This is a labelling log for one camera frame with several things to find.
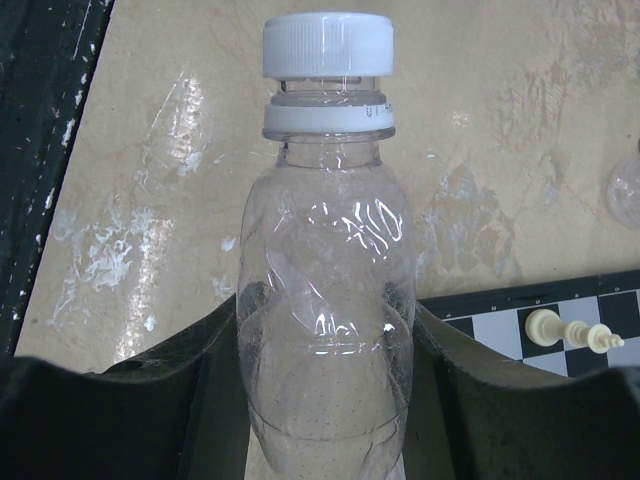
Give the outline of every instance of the checkered board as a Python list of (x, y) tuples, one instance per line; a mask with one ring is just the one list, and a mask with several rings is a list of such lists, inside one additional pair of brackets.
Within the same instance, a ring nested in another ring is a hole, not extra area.
[[(640, 290), (623, 291), (617, 287), (611, 290), (614, 291), (582, 297), (574, 293), (574, 288), (566, 292), (565, 296), (569, 297), (566, 300), (545, 303), (530, 297), (525, 303), (532, 305), (522, 308), (504, 308), (512, 303), (509, 302), (512, 298), (505, 297), (503, 308), (488, 306), (484, 310), (489, 311), (482, 312), (480, 308), (480, 312), (464, 316), (434, 313), (507, 357), (559, 375), (581, 377), (608, 367), (640, 366)], [(575, 348), (562, 340), (550, 347), (538, 346), (529, 340), (524, 326), (529, 314), (540, 308), (555, 311), (564, 323), (573, 320), (582, 320), (588, 325), (603, 323), (620, 335), (625, 345), (611, 348), (605, 354), (596, 354), (589, 348)]]

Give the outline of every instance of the white square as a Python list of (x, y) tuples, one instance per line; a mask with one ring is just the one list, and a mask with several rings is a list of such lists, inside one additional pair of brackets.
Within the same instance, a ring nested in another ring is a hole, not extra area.
[(640, 366), (640, 337), (626, 339), (624, 347), (609, 349), (607, 359), (610, 367)]
[[(600, 309), (598, 297), (576, 298), (558, 304), (558, 312), (562, 323), (570, 323), (574, 320), (582, 320), (590, 327), (600, 323)], [(564, 343), (565, 350), (575, 350), (581, 347), (572, 347), (569, 342)]]
[(525, 358), (522, 361), (525, 365), (539, 368), (540, 370), (546, 370), (547, 372), (555, 373), (567, 377), (567, 359), (564, 356), (564, 352), (549, 353), (546, 355), (540, 355), (537, 357)]
[(522, 359), (518, 312), (504, 310), (474, 315), (473, 336), (483, 345), (513, 360)]

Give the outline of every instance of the empty bottle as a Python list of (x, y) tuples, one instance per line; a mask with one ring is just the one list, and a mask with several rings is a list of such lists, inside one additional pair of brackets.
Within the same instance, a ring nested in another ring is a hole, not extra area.
[(238, 342), (265, 457), (288, 479), (384, 480), (404, 441), (415, 308), (412, 216), (382, 164), (389, 19), (278, 17), (263, 135), (282, 142), (244, 212)]

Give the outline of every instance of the chess piece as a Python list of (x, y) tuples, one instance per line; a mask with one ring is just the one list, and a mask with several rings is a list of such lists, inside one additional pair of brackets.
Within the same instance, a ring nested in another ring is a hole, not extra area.
[(525, 331), (529, 339), (541, 347), (549, 347), (558, 340), (565, 340), (574, 347), (589, 347), (595, 353), (624, 346), (620, 335), (611, 333), (604, 324), (589, 327), (580, 320), (562, 323), (556, 312), (546, 309), (536, 310), (527, 317)]

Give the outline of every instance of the black square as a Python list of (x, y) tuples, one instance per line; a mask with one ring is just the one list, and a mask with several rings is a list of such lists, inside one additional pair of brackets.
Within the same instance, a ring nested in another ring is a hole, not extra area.
[(469, 335), (471, 338), (475, 338), (473, 336), (473, 320), (471, 317), (456, 318), (454, 320), (449, 320), (447, 323), (452, 327), (456, 327), (462, 333)]
[(640, 313), (636, 292), (598, 297), (600, 323), (622, 338), (640, 337)]
[(525, 308), (522, 310), (518, 310), (518, 327), (520, 328), (520, 343), (522, 344), (522, 357), (537, 357), (538, 355), (545, 355), (547, 353), (555, 353), (561, 352), (564, 350), (564, 344), (561, 340), (557, 343), (554, 343), (550, 347), (541, 347), (540, 345), (536, 345), (529, 337), (527, 337), (527, 332), (524, 329), (524, 324), (527, 321), (527, 317), (535, 312), (536, 310), (546, 309), (556, 312), (558, 315), (560, 311), (558, 310), (558, 305), (545, 305), (544, 307), (533, 307), (533, 308)]
[(578, 348), (564, 352), (567, 359), (567, 375), (581, 377), (609, 366), (606, 354), (598, 354), (590, 348)]

